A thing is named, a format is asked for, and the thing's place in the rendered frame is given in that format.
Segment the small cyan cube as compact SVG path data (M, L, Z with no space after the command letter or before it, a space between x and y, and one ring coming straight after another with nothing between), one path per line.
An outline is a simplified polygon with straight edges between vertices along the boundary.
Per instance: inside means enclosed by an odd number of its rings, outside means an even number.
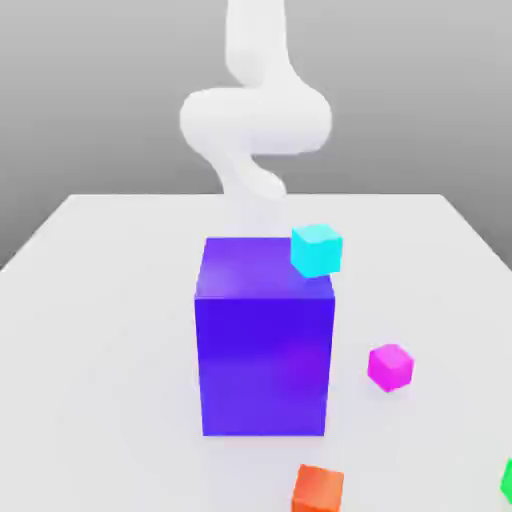
M339 272L342 248L342 236L327 224L292 229L291 263L306 278Z

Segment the small magenta cube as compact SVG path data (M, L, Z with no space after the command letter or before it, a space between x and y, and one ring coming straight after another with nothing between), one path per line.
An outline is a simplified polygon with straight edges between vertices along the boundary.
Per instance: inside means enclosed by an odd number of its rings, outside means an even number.
M398 344L386 344L369 353L367 374L389 393L408 385L414 369L413 357Z

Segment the small orange cube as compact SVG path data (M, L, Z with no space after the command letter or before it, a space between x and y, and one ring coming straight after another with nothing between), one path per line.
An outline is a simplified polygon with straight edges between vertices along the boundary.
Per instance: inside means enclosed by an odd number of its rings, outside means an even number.
M291 500L291 512L340 512L344 474L301 464Z

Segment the small green cube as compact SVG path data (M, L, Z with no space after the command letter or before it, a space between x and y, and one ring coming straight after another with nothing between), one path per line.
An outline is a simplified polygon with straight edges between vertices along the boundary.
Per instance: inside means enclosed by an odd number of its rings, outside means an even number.
M512 458L509 458L500 482L500 491L512 505Z

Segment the large purple box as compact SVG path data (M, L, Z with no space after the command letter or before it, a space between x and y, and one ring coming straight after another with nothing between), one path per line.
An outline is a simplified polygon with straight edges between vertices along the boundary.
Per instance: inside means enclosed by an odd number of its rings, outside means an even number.
M194 296L206 436L321 436L335 316L287 238L205 241Z

